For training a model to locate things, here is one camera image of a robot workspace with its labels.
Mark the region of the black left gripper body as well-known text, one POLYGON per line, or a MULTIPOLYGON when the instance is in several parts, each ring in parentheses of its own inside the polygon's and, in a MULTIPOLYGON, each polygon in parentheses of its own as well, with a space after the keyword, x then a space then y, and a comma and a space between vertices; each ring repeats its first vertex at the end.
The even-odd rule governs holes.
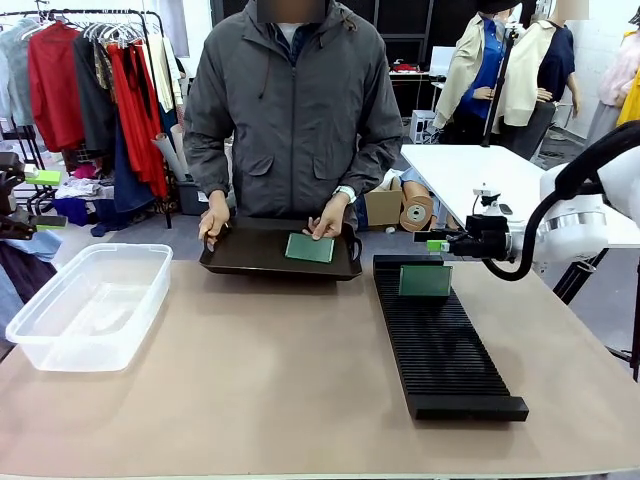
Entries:
POLYGON ((13 189, 25 181, 24 164, 14 152, 2 152, 0 158, 0 211, 8 216, 16 210, 13 189))

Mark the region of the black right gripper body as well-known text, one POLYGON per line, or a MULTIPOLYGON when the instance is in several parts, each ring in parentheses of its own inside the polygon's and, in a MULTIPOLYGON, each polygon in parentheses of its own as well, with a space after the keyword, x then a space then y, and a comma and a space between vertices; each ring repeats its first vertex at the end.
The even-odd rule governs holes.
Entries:
POLYGON ((466 218, 466 256, 514 260, 514 240, 505 216, 474 214, 466 218))

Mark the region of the person's left hand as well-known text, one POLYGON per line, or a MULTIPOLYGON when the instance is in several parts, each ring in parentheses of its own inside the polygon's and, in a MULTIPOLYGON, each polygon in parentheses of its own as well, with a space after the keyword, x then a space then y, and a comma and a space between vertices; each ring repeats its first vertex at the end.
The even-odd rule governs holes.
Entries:
POLYGON ((308 219, 303 233, 314 240, 321 238, 335 238, 341 234, 344 213, 349 205, 350 197, 345 192, 337 192, 327 202, 319 218, 308 219))

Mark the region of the person's right hand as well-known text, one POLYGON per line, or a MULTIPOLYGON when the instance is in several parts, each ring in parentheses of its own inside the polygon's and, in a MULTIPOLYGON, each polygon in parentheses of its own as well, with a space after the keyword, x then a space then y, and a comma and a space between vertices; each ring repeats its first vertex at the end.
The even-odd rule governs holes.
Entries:
POLYGON ((230 211, 226 205, 210 207, 201 216, 198 239, 212 249, 229 220, 230 211))

